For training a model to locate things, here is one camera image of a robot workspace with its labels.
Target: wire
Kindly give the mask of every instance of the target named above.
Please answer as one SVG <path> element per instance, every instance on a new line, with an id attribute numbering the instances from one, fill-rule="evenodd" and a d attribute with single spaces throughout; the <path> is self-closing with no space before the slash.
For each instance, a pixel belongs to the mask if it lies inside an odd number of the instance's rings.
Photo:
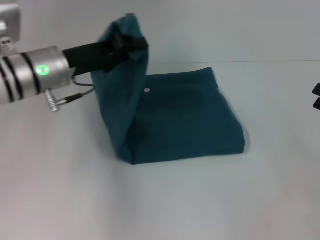
<path id="1" fill-rule="evenodd" d="M 72 96 L 67 96 L 65 97 L 63 100 L 65 101 L 65 104 L 68 104 L 68 103 L 71 103 L 75 100 L 78 100 L 82 97 L 84 97 L 85 95 L 88 95 L 92 92 L 94 92 L 96 90 L 96 86 L 93 85 L 93 84 L 89 84 L 89 83 L 78 83 L 76 78 L 73 76 L 72 78 L 72 82 L 75 84 L 75 85 L 78 85 L 78 86 L 81 86 L 81 87 L 92 87 L 92 89 L 90 89 L 89 91 L 86 91 L 84 93 L 77 93 L 75 95 L 72 95 Z"/>
<path id="2" fill-rule="evenodd" d="M 85 95 L 88 95 L 92 92 L 94 92 L 96 90 L 96 86 L 94 84 L 89 84 L 89 83 L 78 83 L 76 80 L 76 77 L 72 77 L 72 82 L 77 85 L 77 86 L 81 86 L 81 87 L 92 87 L 92 89 L 90 89 L 89 91 L 86 91 L 84 93 L 81 93 L 82 97 Z"/>

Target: black rubber pad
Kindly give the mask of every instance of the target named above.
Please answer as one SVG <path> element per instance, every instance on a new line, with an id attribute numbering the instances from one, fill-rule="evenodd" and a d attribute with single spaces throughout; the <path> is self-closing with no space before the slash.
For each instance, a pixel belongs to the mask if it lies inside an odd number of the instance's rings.
<path id="1" fill-rule="evenodd" d="M 320 83 L 315 86 L 312 93 L 320 97 Z"/>
<path id="2" fill-rule="evenodd" d="M 320 98 L 318 98 L 318 99 L 315 101 L 315 103 L 313 104 L 313 107 L 314 107 L 315 109 L 320 110 Z"/>

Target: folded fabric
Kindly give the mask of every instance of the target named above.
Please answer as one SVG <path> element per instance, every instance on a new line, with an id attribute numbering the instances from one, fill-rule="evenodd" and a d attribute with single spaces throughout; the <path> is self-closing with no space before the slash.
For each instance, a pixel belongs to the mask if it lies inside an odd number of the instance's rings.
<path id="1" fill-rule="evenodd" d="M 134 14 L 115 28 L 141 38 Z M 219 92 L 213 70 L 147 75 L 147 50 L 131 52 L 111 72 L 91 73 L 102 118 L 119 158 L 144 164 L 244 152 L 241 124 Z"/>

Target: green led light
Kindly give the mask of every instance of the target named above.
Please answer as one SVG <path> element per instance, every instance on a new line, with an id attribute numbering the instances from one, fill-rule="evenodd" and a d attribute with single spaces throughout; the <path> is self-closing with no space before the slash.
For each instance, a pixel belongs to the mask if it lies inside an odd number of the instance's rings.
<path id="1" fill-rule="evenodd" d="M 46 76 L 50 73 L 50 68 L 47 65 L 39 65 L 36 68 L 36 73 L 40 76 Z"/>

